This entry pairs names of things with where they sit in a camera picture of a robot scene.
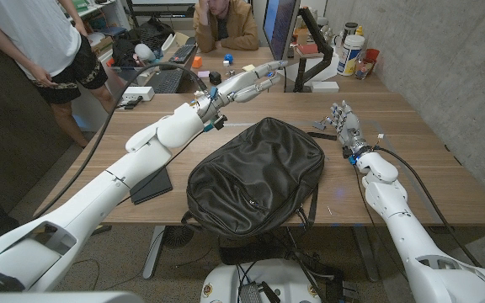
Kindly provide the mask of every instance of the hand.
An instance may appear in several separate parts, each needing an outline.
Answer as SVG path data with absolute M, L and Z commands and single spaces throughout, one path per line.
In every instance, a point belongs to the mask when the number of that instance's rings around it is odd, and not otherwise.
M 209 25 L 209 0 L 200 0 L 200 9 L 198 9 L 200 23 Z
M 74 25 L 74 27 L 84 37 L 87 37 L 88 36 L 88 32 L 87 32 L 87 30 L 85 30 L 85 25 L 83 25 L 83 22 L 76 22 L 76 25 Z
M 48 73 L 42 66 L 34 64 L 32 67 L 28 68 L 31 75 L 42 84 L 45 88 L 53 88 L 58 84 L 51 81 L 50 73 Z

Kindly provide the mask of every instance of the robotic arm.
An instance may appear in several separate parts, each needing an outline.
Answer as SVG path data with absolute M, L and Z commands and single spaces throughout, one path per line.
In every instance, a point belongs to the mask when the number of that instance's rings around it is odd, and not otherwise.
M 366 175 L 365 197 L 386 222 L 419 303 L 485 302 L 485 269 L 465 264 L 441 251 L 408 206 L 397 169 L 365 141 L 359 119 L 345 101 L 333 104 L 327 121 L 333 125 L 344 155 Z
M 205 128 L 220 129 L 226 117 L 220 108 L 247 102 L 280 79 L 274 73 L 286 64 L 273 61 L 243 72 L 183 104 L 173 115 L 133 135 L 128 153 L 104 170 L 57 210 L 0 237 L 0 292 L 52 290 L 71 267 L 94 229 L 129 190 L 171 158 L 169 148 L 181 147 Z M 254 84 L 273 72 L 267 80 Z M 35 230 L 56 229 L 40 239 Z

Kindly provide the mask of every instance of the man in brown jacket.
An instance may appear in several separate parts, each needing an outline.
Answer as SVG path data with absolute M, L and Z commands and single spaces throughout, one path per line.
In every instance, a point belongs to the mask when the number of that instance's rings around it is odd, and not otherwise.
M 258 26 L 243 0 L 200 0 L 194 12 L 195 38 L 203 52 L 226 47 L 257 50 Z

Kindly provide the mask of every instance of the red object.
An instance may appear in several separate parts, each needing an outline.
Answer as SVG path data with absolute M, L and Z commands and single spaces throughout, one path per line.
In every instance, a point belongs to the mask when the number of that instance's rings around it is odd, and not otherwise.
M 367 49 L 366 50 L 366 58 L 377 61 L 378 56 L 379 56 L 378 50 L 376 50 L 376 49 Z
M 297 45 L 296 46 L 303 55 L 317 54 L 317 44 Z

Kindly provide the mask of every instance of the black bag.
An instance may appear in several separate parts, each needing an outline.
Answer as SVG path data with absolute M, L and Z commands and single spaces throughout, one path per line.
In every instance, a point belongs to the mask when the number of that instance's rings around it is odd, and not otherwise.
M 141 43 L 149 46 L 151 51 L 160 51 L 170 35 L 175 35 L 173 29 L 156 17 L 151 17 L 145 24 L 136 28 L 140 33 Z
M 181 220 L 231 239 L 284 223 L 294 212 L 313 224 L 317 182 L 324 165 L 319 145 L 304 131 L 265 118 L 205 158 L 189 175 L 189 211 Z M 302 203 L 313 191 L 310 219 Z M 194 217 L 201 226 L 187 220 Z
M 112 46 L 114 53 L 114 66 L 129 66 L 137 67 L 138 64 L 134 60 L 135 45 L 126 39 L 117 39 Z

